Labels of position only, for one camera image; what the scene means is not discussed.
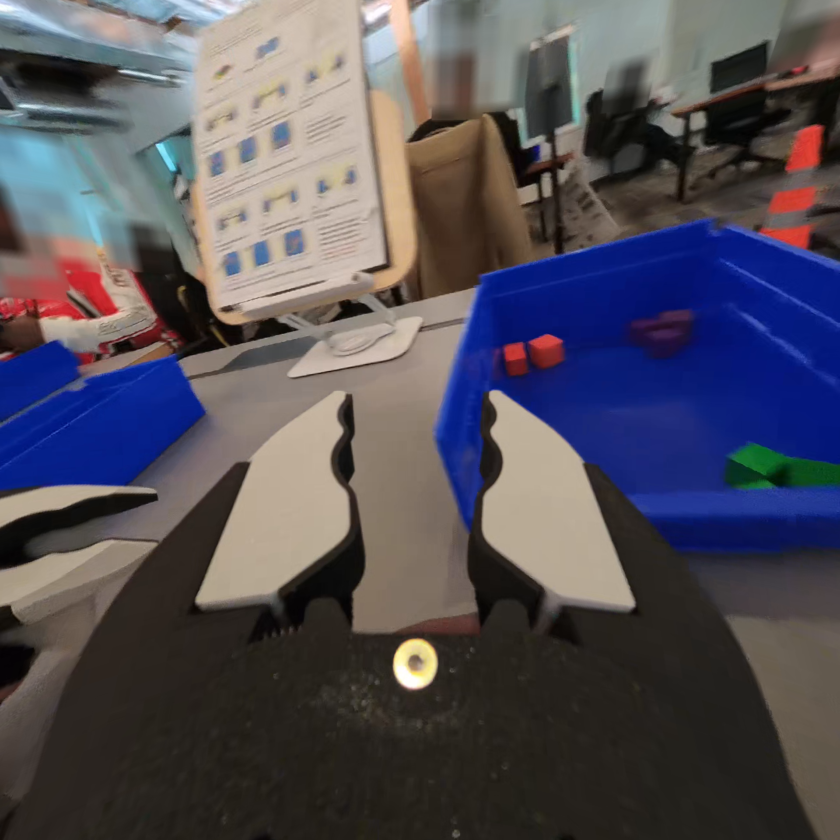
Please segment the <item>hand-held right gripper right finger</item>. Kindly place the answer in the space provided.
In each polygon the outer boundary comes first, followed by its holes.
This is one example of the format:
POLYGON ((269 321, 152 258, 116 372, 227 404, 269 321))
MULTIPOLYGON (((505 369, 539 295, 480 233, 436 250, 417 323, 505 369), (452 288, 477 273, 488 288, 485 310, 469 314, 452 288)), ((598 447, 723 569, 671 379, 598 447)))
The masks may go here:
POLYGON ((583 458, 499 390, 483 397, 480 486, 467 571, 479 619, 519 603, 545 632, 570 607, 630 614, 637 602, 583 458))

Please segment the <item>dark monitor screen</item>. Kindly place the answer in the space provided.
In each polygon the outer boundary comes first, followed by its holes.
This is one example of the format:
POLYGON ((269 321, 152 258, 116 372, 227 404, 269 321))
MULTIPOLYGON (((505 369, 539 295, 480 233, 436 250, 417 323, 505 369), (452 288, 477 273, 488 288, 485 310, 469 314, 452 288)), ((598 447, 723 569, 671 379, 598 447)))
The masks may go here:
POLYGON ((717 95, 763 78, 769 62, 769 40, 710 63, 709 93, 717 95))

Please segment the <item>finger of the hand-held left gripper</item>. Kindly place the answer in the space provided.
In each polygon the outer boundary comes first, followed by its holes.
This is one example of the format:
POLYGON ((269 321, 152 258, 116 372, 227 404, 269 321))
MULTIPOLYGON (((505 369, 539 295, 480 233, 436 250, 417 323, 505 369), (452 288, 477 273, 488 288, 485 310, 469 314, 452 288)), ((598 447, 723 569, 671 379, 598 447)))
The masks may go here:
POLYGON ((156 490, 135 486, 42 486, 1 492, 1 568, 28 562, 33 539, 89 520, 157 501, 156 490))
POLYGON ((1 571, 1 624, 36 625, 130 574, 158 543, 110 539, 1 571))

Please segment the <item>orange traffic cone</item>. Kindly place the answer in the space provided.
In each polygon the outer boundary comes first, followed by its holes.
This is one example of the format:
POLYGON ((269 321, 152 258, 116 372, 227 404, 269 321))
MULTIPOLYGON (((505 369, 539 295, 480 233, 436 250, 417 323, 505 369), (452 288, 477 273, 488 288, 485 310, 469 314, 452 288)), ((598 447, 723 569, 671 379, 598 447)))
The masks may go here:
POLYGON ((813 224, 810 212, 820 187, 818 170, 823 158, 824 127, 800 129, 792 142, 780 187, 771 197, 759 233, 793 248, 810 250, 813 224))

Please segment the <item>black office chair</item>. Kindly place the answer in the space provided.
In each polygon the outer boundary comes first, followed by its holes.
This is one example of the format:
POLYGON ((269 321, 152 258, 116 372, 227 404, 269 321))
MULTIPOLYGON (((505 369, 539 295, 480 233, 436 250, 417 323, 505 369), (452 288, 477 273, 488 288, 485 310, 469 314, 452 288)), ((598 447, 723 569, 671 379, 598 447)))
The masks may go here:
POLYGON ((757 91, 752 96, 737 101, 723 102, 709 108, 706 114, 706 127, 703 132, 705 145, 723 145, 737 148, 737 152, 715 166, 709 177, 728 167, 740 167, 741 164, 775 164, 778 159, 754 152, 753 142, 767 130, 780 126, 792 113, 771 102, 769 93, 757 91))
POLYGON ((641 108, 607 113, 603 88, 593 91, 585 102, 583 155, 590 160, 613 163, 622 148, 634 144, 643 150, 637 168, 639 174, 651 172, 661 161, 675 167, 690 166, 697 154, 696 147, 691 143, 683 146, 674 135, 651 121, 656 111, 672 103, 673 99, 665 95, 670 92, 662 88, 641 108))

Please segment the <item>white document stand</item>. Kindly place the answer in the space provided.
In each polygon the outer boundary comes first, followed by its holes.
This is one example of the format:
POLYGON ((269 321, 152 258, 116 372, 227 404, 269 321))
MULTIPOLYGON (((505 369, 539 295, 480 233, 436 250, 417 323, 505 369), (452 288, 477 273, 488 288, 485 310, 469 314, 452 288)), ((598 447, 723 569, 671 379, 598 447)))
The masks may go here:
POLYGON ((242 326, 261 319, 284 317, 308 308, 332 305, 341 300, 360 300, 411 280, 417 268, 418 237, 413 204, 410 170, 403 138, 403 115, 397 103, 383 91, 368 90, 371 130, 374 136, 377 171, 381 188, 381 218, 386 233, 389 265, 375 269, 367 287, 351 283, 317 295, 291 299, 269 296, 250 302, 245 308, 225 309, 220 302, 223 274, 211 267, 212 243, 205 198, 207 177, 196 174, 192 187, 192 206, 199 234, 202 261, 200 281, 204 284, 209 306, 222 322, 242 326))

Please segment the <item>brown wooden desk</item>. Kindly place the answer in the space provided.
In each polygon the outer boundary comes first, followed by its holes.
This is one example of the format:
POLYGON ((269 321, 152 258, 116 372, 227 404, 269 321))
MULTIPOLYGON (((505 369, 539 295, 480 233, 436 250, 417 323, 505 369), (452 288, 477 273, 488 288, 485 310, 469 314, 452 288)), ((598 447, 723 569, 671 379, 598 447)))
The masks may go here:
POLYGON ((681 150, 686 152, 690 146, 691 136, 691 118, 696 113, 707 112, 709 108, 715 107, 723 102, 737 101, 739 99, 752 96, 757 91, 767 93, 795 90, 800 88, 824 88, 831 82, 839 78, 839 63, 835 61, 831 64, 823 64, 815 66, 809 70, 804 70, 797 75, 778 79, 776 77, 762 77, 760 79, 751 80, 746 84, 738 87, 732 87, 725 91, 717 92, 705 100, 692 102, 678 108, 672 108, 669 115, 682 121, 681 130, 681 150))

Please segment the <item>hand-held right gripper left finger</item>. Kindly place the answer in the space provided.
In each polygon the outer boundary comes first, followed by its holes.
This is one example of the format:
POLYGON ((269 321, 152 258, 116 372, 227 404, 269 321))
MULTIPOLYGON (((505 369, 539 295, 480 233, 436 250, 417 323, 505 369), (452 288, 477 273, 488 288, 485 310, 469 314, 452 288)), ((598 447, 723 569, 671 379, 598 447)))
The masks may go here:
POLYGON ((199 612, 259 607, 300 627, 325 598, 353 624, 365 567, 353 437, 352 395, 331 392, 257 449, 197 591, 199 612))

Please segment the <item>printed instruction sheet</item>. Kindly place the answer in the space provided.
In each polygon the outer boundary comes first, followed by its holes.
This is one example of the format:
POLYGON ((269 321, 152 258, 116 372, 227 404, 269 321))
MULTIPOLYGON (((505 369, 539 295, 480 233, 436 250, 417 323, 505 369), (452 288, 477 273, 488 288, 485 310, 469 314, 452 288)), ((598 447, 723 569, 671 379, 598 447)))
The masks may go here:
POLYGON ((265 1, 205 27, 196 218, 212 307, 261 319, 390 265, 359 2, 265 1))

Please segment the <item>brown cardboard box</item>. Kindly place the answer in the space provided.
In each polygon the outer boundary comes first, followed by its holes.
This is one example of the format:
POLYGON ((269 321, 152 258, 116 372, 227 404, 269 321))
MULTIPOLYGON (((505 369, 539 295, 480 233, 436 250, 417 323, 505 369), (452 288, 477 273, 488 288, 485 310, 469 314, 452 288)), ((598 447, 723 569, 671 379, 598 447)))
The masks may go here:
POLYGON ((533 258, 508 152, 488 114, 406 144, 418 236, 416 295, 474 287, 533 258))

